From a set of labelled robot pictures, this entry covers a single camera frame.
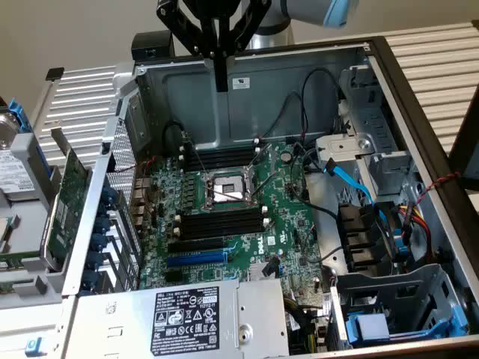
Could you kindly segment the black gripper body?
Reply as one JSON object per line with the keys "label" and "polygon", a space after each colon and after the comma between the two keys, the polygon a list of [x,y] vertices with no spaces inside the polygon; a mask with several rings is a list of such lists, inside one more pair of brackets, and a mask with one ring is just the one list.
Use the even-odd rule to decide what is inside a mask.
{"label": "black gripper body", "polygon": [[240,5],[240,1],[227,0],[184,0],[183,3],[198,20],[229,19]]}

